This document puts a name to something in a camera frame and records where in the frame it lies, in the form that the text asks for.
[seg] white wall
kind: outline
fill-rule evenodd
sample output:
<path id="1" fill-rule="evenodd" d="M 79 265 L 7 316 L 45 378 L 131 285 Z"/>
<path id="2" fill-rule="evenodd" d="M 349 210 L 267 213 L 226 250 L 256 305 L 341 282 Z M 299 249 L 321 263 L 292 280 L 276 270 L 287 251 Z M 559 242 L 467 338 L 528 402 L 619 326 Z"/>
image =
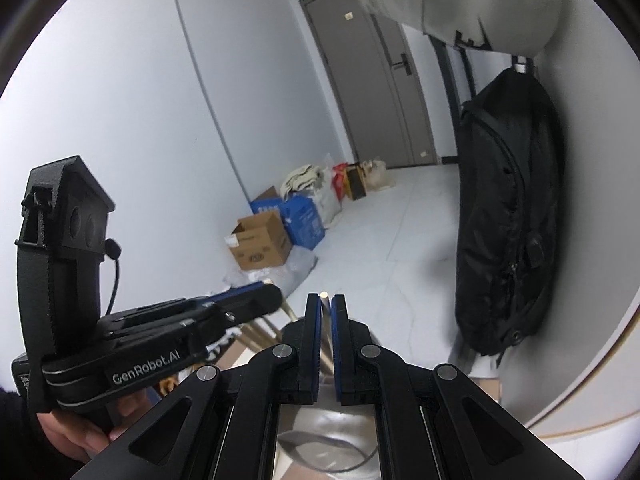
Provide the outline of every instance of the white wall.
<path id="1" fill-rule="evenodd" d="M 453 71 L 453 77 L 456 83 L 456 89 L 458 90 L 458 98 L 460 99 L 460 105 L 471 99 L 471 90 L 469 83 L 466 80 L 465 64 L 462 62 L 462 54 L 451 45 L 447 45 L 447 54 L 451 62 L 451 69 Z"/>
<path id="2" fill-rule="evenodd" d="M 420 30 L 407 25 L 403 25 L 402 30 L 414 57 L 415 69 L 418 71 L 422 93 L 427 103 L 436 152 L 440 157 L 456 155 L 458 152 L 449 101 L 433 45 L 429 37 Z"/>
<path id="3" fill-rule="evenodd" d="M 196 63 L 250 198 L 327 153 L 342 159 L 289 0 L 178 0 Z"/>
<path id="4" fill-rule="evenodd" d="M 531 431 L 541 438 L 549 438 L 597 428 L 637 413 L 640 410 L 640 384 L 636 373 L 640 328 L 637 323 L 611 354 L 577 392 Z"/>
<path id="5" fill-rule="evenodd" d="M 14 240 L 29 170 L 79 154 L 116 203 L 116 310 L 219 286 L 248 214 L 198 86 L 174 0 L 69 0 L 0 98 L 0 384 L 22 352 Z M 102 266 L 106 306 L 113 264 Z"/>
<path id="6" fill-rule="evenodd" d="M 484 50 L 467 49 L 466 54 L 474 74 L 476 92 L 487 86 L 505 68 L 511 66 L 511 56 L 501 52 L 485 52 Z"/>
<path id="7" fill-rule="evenodd" d="M 566 217 L 545 325 L 500 367 L 504 405 L 524 421 L 593 369 L 640 298 L 638 58 L 593 0 L 565 0 L 536 63 L 564 126 Z"/>

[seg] camera lens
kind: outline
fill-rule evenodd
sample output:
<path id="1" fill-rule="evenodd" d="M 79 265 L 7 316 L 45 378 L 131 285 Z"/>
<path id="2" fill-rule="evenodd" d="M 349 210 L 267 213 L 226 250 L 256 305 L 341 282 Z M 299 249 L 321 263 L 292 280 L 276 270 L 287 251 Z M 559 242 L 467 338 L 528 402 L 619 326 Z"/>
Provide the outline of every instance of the camera lens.
<path id="1" fill-rule="evenodd" d="M 80 210 L 75 207 L 69 217 L 69 234 L 75 240 L 80 232 Z"/>
<path id="2" fill-rule="evenodd" d="M 91 247 L 91 245 L 94 243 L 94 238 L 95 223 L 94 219 L 89 216 L 89 218 L 86 219 L 86 227 L 84 228 L 84 241 L 86 242 L 87 247 Z"/>

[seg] door frame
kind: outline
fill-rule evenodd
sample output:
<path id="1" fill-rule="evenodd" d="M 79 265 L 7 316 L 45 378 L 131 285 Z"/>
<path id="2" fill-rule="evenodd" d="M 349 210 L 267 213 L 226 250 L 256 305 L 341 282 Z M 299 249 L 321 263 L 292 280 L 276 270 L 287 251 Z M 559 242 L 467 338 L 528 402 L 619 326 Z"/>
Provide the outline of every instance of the door frame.
<path id="1" fill-rule="evenodd" d="M 308 25 L 309 29 L 311 30 L 311 35 L 314 38 L 314 43 L 316 44 L 316 48 L 318 49 L 318 53 L 320 54 L 320 59 L 322 60 L 322 66 L 324 67 L 324 71 L 326 72 L 326 76 L 329 79 L 329 83 L 331 85 L 331 90 L 332 93 L 334 95 L 334 99 L 335 102 L 337 104 L 338 110 L 340 111 L 340 118 L 342 119 L 342 123 L 344 125 L 344 129 L 347 133 L 347 138 L 349 139 L 349 146 L 351 147 L 351 152 L 353 153 L 354 157 L 356 158 L 356 160 L 360 160 L 360 155 L 358 154 L 358 150 L 356 148 L 355 142 L 353 140 L 353 136 L 351 134 L 351 129 L 349 126 L 349 122 L 347 120 L 347 115 L 344 111 L 344 107 L 342 106 L 342 101 L 340 100 L 340 94 L 338 93 L 338 89 L 337 86 L 335 84 L 334 81 L 334 77 L 332 75 L 331 70 L 329 69 L 329 63 L 328 63 L 328 59 L 326 57 L 326 54 L 324 53 L 324 50 L 322 49 L 322 45 L 320 43 L 320 39 L 318 37 L 318 33 L 316 31 L 316 28 L 314 26 L 314 23 L 311 19 L 311 15 L 308 12 L 307 6 L 308 4 L 314 2 L 316 0 L 300 0 L 300 7 L 302 8 L 302 12 L 305 15 L 305 19 L 306 19 L 306 24 Z M 433 131 L 431 128 L 431 119 L 429 117 L 429 109 L 427 106 L 427 101 L 424 98 L 424 92 L 422 91 L 422 84 L 420 82 L 420 76 L 418 75 L 418 72 L 415 68 L 415 61 L 414 61 L 414 54 L 412 53 L 411 49 L 409 48 L 409 43 L 406 40 L 406 36 L 404 34 L 404 30 L 402 30 L 402 27 L 398 26 L 398 31 L 400 32 L 400 36 L 402 38 L 402 43 L 404 44 L 405 47 L 405 52 L 407 54 L 407 59 L 409 61 L 409 64 L 411 65 L 411 69 L 414 71 L 414 74 L 417 78 L 418 81 L 418 85 L 417 85 L 417 91 L 418 91 L 418 95 L 421 97 L 421 102 L 422 102 L 422 112 L 424 113 L 424 116 L 429 124 L 429 131 L 427 132 L 427 135 L 430 138 L 431 141 L 431 145 L 433 146 L 433 153 L 434 153 L 434 159 L 436 160 L 434 165 L 440 164 L 440 157 L 438 156 L 438 152 L 436 150 L 436 144 L 435 141 L 433 139 Z M 409 164 L 407 166 L 404 166 L 405 168 L 410 168 L 412 166 L 423 166 L 423 164 Z"/>

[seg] door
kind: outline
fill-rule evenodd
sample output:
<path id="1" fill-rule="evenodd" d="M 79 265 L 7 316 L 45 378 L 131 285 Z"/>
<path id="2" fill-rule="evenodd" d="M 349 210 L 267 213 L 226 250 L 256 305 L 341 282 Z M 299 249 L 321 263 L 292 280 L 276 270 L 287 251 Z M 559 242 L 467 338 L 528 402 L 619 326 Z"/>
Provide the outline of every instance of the door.
<path id="1" fill-rule="evenodd" d="M 306 15 L 358 160 L 433 164 L 420 81 L 398 24 L 358 0 L 305 0 Z"/>

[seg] hand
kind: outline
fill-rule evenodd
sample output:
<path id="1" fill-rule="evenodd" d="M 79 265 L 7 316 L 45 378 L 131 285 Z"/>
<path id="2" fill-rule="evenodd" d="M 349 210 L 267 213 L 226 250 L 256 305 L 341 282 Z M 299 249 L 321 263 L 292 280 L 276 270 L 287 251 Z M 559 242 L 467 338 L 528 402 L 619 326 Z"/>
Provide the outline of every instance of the hand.
<path id="1" fill-rule="evenodd" d="M 113 428 L 108 435 L 94 423 L 73 412 L 53 410 L 51 413 L 38 413 L 38 420 L 42 431 L 60 453 L 80 462 L 89 462 L 90 454 L 100 453 L 148 412 L 151 402 L 146 396 L 146 390 L 140 390 L 119 398 L 117 408 L 123 417 L 122 425 Z"/>

